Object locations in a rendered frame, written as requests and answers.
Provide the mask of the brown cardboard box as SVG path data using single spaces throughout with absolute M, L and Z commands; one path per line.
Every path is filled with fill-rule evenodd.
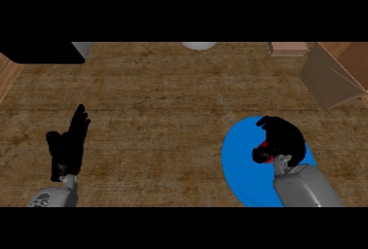
M 368 97 L 368 42 L 317 42 L 298 78 L 324 110 Z

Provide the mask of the grey appliance panel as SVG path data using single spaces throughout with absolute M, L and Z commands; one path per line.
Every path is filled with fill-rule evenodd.
M 72 42 L 72 45 L 75 46 L 81 57 L 87 58 L 92 43 L 91 42 Z

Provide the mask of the black appliance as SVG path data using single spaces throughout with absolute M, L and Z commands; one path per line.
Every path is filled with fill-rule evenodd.
M 0 53 L 19 64 L 82 64 L 72 42 L 0 42 Z

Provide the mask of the white round bowl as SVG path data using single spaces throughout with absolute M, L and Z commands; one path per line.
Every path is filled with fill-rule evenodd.
M 215 46 L 215 42 L 183 42 L 183 46 L 194 51 L 205 51 Z

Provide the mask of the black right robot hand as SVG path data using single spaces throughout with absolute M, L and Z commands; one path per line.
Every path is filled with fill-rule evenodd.
M 273 159 L 277 155 L 291 156 L 288 167 L 295 167 L 304 159 L 305 145 L 299 129 L 279 117 L 264 116 L 255 123 L 265 131 L 267 148 Z

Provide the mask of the red can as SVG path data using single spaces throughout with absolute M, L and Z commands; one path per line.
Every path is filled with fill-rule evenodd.
M 262 141 L 252 150 L 252 159 L 257 163 L 270 163 L 273 161 L 273 155 L 267 148 L 267 141 Z

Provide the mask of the pink box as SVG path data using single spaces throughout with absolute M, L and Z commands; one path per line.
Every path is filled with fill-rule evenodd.
M 268 56 L 304 56 L 307 47 L 304 42 L 268 42 Z

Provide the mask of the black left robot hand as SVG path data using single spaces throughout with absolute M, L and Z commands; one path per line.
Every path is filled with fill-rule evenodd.
M 69 129 L 66 132 L 48 131 L 45 142 L 51 157 L 50 180 L 60 182 L 60 178 L 67 174 L 78 175 L 82 159 L 82 143 L 87 134 L 90 119 L 79 104 L 75 110 Z

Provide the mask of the blue plate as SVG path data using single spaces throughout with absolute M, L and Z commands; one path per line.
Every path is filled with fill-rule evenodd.
M 239 203 L 246 207 L 282 207 L 273 188 L 273 162 L 257 163 L 251 152 L 265 138 L 265 131 L 255 125 L 262 118 L 245 117 L 230 127 L 221 145 L 221 170 L 224 180 Z M 305 145 L 304 160 L 313 160 Z

